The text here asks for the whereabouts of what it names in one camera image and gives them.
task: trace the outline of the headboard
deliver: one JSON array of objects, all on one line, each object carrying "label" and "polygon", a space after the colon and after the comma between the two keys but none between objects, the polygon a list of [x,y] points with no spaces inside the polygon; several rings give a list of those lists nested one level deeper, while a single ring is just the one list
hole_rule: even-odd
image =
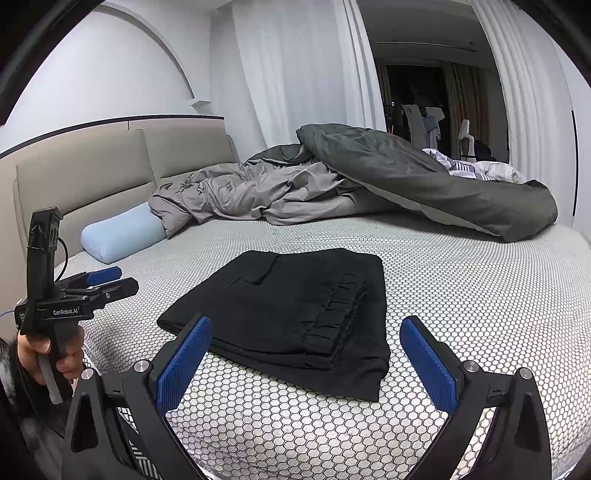
[{"label": "headboard", "polygon": [[[222,117],[142,116],[72,127],[15,148],[14,204],[27,249],[34,210],[57,206],[70,255],[85,226],[148,200],[163,183],[200,168],[236,162]],[[64,260],[61,249],[56,264]]]}]

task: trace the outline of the screw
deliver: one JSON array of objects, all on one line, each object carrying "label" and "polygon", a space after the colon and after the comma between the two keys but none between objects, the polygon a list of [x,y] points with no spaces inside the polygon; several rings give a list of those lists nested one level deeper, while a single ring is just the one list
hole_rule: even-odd
[{"label": "screw", "polygon": [[480,370],[480,365],[478,365],[474,360],[466,360],[462,365],[470,373],[475,373]]},{"label": "screw", "polygon": [[93,369],[87,368],[86,370],[84,370],[82,372],[82,375],[81,375],[82,380],[89,380],[92,377],[92,375],[94,375],[94,374],[95,374],[95,371]]},{"label": "screw", "polygon": [[519,374],[521,375],[521,378],[525,378],[526,380],[529,380],[531,377],[534,376],[534,374],[528,368],[520,368]]},{"label": "screw", "polygon": [[136,372],[145,372],[148,367],[150,366],[150,362],[148,362],[147,360],[140,360],[139,362],[136,362],[134,365],[134,370]]}]

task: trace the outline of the comforter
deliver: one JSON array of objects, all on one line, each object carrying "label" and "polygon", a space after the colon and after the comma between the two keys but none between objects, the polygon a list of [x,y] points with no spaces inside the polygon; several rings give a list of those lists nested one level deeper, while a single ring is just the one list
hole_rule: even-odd
[{"label": "comforter", "polygon": [[556,203],[536,180],[524,184],[451,176],[444,165],[386,132],[305,125],[299,145],[280,145],[160,187],[149,204],[168,236],[191,218],[255,219],[276,225],[380,212],[395,205],[445,225],[514,242],[554,223]]}]

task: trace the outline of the white chair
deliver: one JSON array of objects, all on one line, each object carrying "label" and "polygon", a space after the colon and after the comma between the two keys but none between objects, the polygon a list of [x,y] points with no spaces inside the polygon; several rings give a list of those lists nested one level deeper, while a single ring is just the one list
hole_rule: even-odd
[{"label": "white chair", "polygon": [[[472,163],[476,162],[476,155],[474,154],[474,137],[470,135],[470,121],[464,119],[462,124],[460,125],[460,132],[457,136],[457,139],[460,141],[460,150],[462,155],[463,161],[469,161]],[[467,140],[468,148],[467,154],[465,154],[465,144]]]}]

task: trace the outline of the black trousers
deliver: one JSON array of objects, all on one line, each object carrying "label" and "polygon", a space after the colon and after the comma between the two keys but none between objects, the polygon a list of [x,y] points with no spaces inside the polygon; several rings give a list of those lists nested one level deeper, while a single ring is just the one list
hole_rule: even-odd
[{"label": "black trousers", "polygon": [[213,325],[210,351],[299,387],[378,401],[388,372],[382,261],[333,249],[245,252],[170,306],[173,333],[196,314]]}]

